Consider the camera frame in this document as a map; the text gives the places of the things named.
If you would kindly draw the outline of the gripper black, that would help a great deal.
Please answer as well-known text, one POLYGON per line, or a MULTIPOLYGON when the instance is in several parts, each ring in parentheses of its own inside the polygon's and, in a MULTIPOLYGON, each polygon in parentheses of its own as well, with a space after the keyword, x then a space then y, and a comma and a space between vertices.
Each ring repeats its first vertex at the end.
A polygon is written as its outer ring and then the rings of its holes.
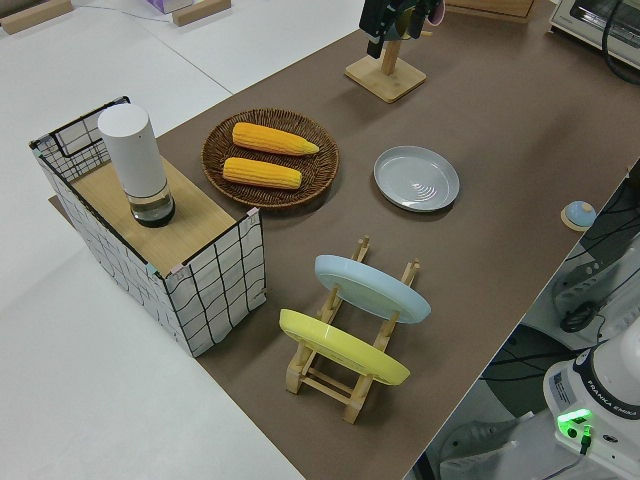
POLYGON ((435 25, 434 1, 366 1, 359 27, 370 40, 369 56, 380 56, 384 40, 418 39, 424 24, 435 25))

